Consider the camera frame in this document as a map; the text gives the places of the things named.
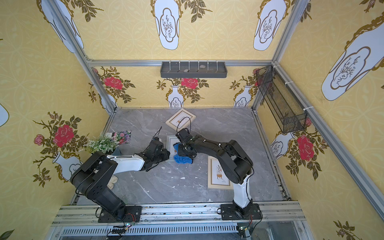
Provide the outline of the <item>blue microfiber cloth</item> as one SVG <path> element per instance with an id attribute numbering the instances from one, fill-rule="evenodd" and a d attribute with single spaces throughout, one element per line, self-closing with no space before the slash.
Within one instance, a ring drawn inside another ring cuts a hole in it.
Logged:
<path id="1" fill-rule="evenodd" d="M 175 154 L 174 154 L 175 162 L 178 164 L 192 164 L 193 160 L 191 158 L 179 155 L 179 145 L 180 143 L 176 143 L 173 145 L 175 150 Z"/>

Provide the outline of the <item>grey-green picture frame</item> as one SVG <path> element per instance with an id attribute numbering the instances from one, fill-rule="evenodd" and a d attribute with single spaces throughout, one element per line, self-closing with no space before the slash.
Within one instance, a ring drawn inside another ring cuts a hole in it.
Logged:
<path id="1" fill-rule="evenodd" d="M 177 153 L 174 145 L 178 143 L 180 143 L 180 141 L 176 136 L 171 136 L 171 135 L 167 136 L 166 148 L 170 152 L 169 161 L 172 161 L 174 159 L 174 156 Z"/>

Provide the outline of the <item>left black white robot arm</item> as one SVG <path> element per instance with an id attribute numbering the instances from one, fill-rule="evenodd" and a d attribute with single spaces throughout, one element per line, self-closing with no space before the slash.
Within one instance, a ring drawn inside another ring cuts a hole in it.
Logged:
<path id="1" fill-rule="evenodd" d="M 170 152 L 158 137 L 154 137 L 144 151 L 131 156 L 107 155 L 100 151 L 93 153 L 72 174 L 70 182 L 87 199 L 97 203 L 117 221 L 122 221 L 129 213 L 123 200 L 108 188 L 112 176 L 124 172 L 148 172 L 169 158 Z"/>

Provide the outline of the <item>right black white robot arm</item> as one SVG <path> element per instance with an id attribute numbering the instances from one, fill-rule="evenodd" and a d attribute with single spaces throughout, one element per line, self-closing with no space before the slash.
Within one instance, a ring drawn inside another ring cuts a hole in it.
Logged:
<path id="1" fill-rule="evenodd" d="M 207 140 L 200 135 L 184 136 L 181 132 L 177 133 L 176 137 L 181 143 L 180 156 L 194 159 L 198 153 L 201 153 L 219 161 L 225 176 L 233 183 L 235 213 L 242 219 L 249 217 L 253 207 L 249 180 L 254 171 L 253 162 L 243 148 L 234 140 L 219 143 Z"/>

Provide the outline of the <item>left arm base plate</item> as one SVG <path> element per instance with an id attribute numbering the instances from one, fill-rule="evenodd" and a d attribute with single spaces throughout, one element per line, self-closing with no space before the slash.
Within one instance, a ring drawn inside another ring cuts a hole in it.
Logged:
<path id="1" fill-rule="evenodd" d="M 100 213 L 98 223 L 138 223 L 141 218 L 142 206 L 125 206 L 111 214 L 107 210 L 103 209 Z"/>

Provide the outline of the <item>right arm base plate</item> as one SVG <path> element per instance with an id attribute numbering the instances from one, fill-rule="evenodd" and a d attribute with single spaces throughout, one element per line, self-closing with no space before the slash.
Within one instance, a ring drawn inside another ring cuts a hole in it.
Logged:
<path id="1" fill-rule="evenodd" d="M 261 220 L 262 212 L 258 204 L 250 202 L 245 208 L 240 208 L 235 203 L 220 206 L 222 220 Z"/>

